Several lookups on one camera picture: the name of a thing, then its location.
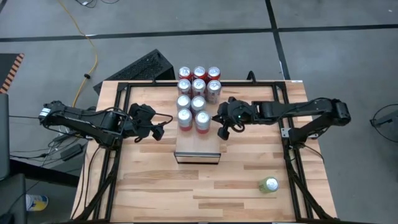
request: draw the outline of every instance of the gray floor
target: gray floor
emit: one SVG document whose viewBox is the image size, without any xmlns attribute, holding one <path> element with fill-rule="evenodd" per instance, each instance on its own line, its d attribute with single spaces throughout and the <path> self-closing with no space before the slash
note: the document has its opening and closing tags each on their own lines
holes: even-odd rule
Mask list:
<svg viewBox="0 0 398 224">
<path fill-rule="evenodd" d="M 87 34 L 271 26 L 266 5 L 260 0 L 120 0 L 112 5 L 98 1 L 94 9 L 75 1 L 64 2 Z M 398 21 L 397 1 L 278 0 L 272 1 L 272 6 L 279 27 Z M 51 35 L 78 35 L 56 1 L 8 0 L 0 13 L 0 37 Z M 379 136 L 369 119 L 382 106 L 397 103 L 398 30 L 294 32 L 281 33 L 280 38 L 290 76 L 304 81 L 308 97 L 339 98 L 347 102 L 353 117 L 348 126 L 331 128 L 320 138 L 338 216 L 394 223 L 398 147 Z M 243 79 L 249 70 L 258 79 L 283 79 L 271 33 L 98 39 L 94 43 L 99 65 L 78 101 L 82 108 L 97 102 L 93 85 L 153 49 L 159 49 L 175 68 L 217 65 L 225 79 Z M 42 104 L 52 100 L 71 104 L 82 75 L 93 63 L 93 51 L 86 40 L 7 42 L 0 43 L 0 52 L 25 53 L 9 90 L 10 113 L 14 115 L 36 116 Z M 397 128 L 383 127 L 382 131 L 390 131 L 390 136 L 398 139 Z M 54 136 L 36 121 L 11 120 L 12 151 L 43 148 Z M 74 169 L 79 160 L 60 166 L 61 170 Z M 40 215 L 30 215 L 30 223 L 68 218 L 74 189 L 40 184 L 32 192 L 63 200 L 67 206 L 53 204 Z"/>
</svg>

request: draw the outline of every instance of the aluminum can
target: aluminum can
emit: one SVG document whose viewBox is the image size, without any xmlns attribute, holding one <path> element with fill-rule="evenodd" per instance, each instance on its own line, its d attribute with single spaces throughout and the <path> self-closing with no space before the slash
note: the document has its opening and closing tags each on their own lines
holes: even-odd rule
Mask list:
<svg viewBox="0 0 398 224">
<path fill-rule="evenodd" d="M 192 97 L 202 96 L 206 97 L 206 83 L 201 79 L 196 79 L 192 82 Z"/>
<path fill-rule="evenodd" d="M 206 81 L 206 69 L 203 68 L 202 66 L 197 66 L 194 70 L 193 70 L 193 79 L 201 79 L 203 81 Z"/>
<path fill-rule="evenodd" d="M 206 108 L 206 100 L 202 96 L 195 96 L 191 101 L 192 115 L 196 115 L 199 111 Z"/>
<path fill-rule="evenodd" d="M 210 115 L 206 111 L 201 111 L 195 116 L 195 126 L 197 132 L 206 134 L 210 130 Z"/>
<path fill-rule="evenodd" d="M 262 193 L 271 193 L 277 191 L 279 188 L 279 183 L 275 177 L 267 177 L 259 182 L 259 190 Z"/>
<path fill-rule="evenodd" d="M 180 109 L 191 109 L 191 98 L 187 95 L 180 95 L 177 98 L 177 111 L 179 111 Z"/>
<path fill-rule="evenodd" d="M 212 80 L 220 80 L 221 72 L 217 67 L 210 67 L 207 71 L 207 82 Z"/>
<path fill-rule="evenodd" d="M 221 83 L 218 80 L 212 80 L 207 84 L 206 100 L 211 104 L 220 101 Z"/>
<path fill-rule="evenodd" d="M 178 95 L 191 96 L 191 82 L 187 79 L 181 79 L 177 84 Z"/>
<path fill-rule="evenodd" d="M 192 80 L 192 72 L 188 67 L 181 67 L 178 70 L 178 79 Z"/>
<path fill-rule="evenodd" d="M 189 131 L 192 129 L 192 113 L 190 110 L 184 108 L 178 111 L 178 126 L 182 131 Z"/>
</svg>

